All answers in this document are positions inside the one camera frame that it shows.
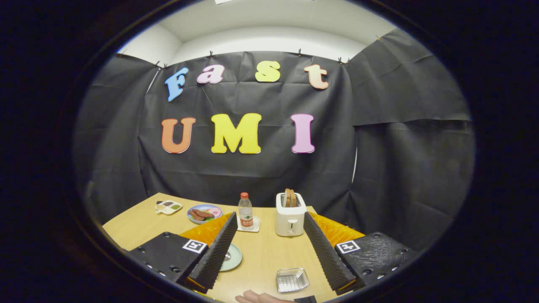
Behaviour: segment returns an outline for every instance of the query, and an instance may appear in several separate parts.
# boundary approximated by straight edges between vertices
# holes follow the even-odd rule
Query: table top
[[[165,200],[178,202],[183,207],[172,215],[156,214],[156,202]],[[163,232],[180,234],[198,226],[187,218],[186,212],[199,204],[207,203],[159,193],[114,217],[103,228],[120,247],[132,250]],[[214,205],[220,207],[224,214],[238,212],[237,206]],[[307,211],[315,212],[312,206],[308,206]],[[247,290],[291,301],[311,295],[317,302],[338,297],[329,287],[305,232],[296,237],[277,235],[276,208],[255,207],[253,215],[260,218],[260,231],[236,232],[232,243],[243,255],[241,263],[233,270],[220,272],[213,289],[208,290],[208,296],[226,303],[235,303],[235,297]],[[275,280],[277,271],[294,267],[305,269],[310,285],[301,291],[279,293]]]

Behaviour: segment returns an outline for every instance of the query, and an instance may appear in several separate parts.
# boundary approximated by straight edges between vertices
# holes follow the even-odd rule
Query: plastic bottle
[[[240,200],[238,204],[239,208],[239,219],[241,222],[241,229],[243,230],[252,230],[253,229],[253,205],[249,200],[249,194],[242,192],[240,195]]]

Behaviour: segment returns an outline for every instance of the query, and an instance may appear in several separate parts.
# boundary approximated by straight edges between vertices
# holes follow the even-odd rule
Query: toaster
[[[277,222],[275,231],[277,235],[293,237],[303,234],[303,218],[307,207],[300,194],[296,195],[296,207],[285,207],[285,193],[281,192],[275,197],[275,208],[277,209]]]

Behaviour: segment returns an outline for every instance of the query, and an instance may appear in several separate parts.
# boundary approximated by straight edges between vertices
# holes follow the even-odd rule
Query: hand
[[[267,293],[257,294],[253,291],[246,291],[241,295],[236,296],[236,301],[239,303],[295,303],[293,301],[281,300]]]

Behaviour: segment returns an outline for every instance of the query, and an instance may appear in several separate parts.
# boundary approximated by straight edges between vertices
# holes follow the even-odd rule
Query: toaster slot
[[[298,198],[298,195],[296,195],[294,193],[294,196],[296,196],[296,207],[300,207],[301,206],[301,202]],[[285,200],[285,194],[281,194],[281,206],[282,207],[286,207],[286,200]]]

